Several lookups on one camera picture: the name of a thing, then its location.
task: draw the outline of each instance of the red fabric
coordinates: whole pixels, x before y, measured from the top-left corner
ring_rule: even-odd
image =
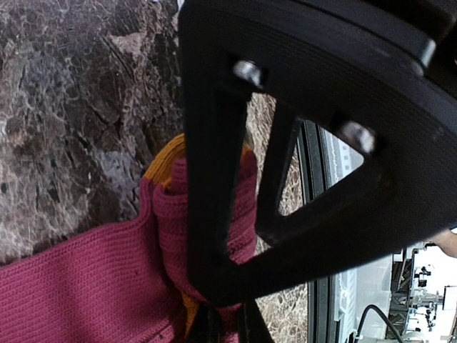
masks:
[[[256,161],[243,159],[229,250],[253,256]],[[0,342],[176,342],[186,310],[179,290],[202,299],[186,278],[186,163],[170,194],[141,181],[139,218],[92,229],[0,268]],[[222,311],[236,341],[233,311]]]

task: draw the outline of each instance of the knitted fabric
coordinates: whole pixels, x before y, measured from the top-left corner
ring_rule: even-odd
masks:
[[[204,301],[186,278],[186,162],[174,163],[184,152],[179,136],[158,154],[141,180],[137,219],[0,268],[0,342],[184,340],[194,304]],[[236,262],[255,245],[251,152],[241,169],[228,243]],[[233,309],[221,313],[226,342],[236,342]]]

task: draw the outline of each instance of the screw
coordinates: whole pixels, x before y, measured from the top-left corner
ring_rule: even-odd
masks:
[[[376,148],[374,133],[354,121],[347,121],[341,127],[341,138],[346,140],[354,149],[365,154],[372,154]]]
[[[240,60],[233,67],[233,73],[244,81],[261,88],[262,70],[253,62]]]

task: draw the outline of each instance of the wire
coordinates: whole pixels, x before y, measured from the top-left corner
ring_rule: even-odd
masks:
[[[393,326],[392,322],[390,320],[388,320],[386,315],[376,305],[368,305],[364,309],[364,311],[362,313],[362,318],[360,319],[360,324],[358,325],[357,336],[356,336],[356,339],[354,340],[354,343],[358,343],[358,341],[360,339],[359,337],[361,336],[361,333],[362,333],[363,323],[365,322],[366,314],[368,313],[368,311],[370,309],[375,311],[381,317],[381,319],[386,323],[388,328],[393,332],[393,335],[395,336],[395,338],[398,340],[399,343],[405,343],[400,336],[400,332],[398,332],[398,330]]]

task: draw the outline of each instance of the marble surface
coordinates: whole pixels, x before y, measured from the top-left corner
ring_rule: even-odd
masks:
[[[0,0],[0,264],[134,218],[182,131],[177,3]]]

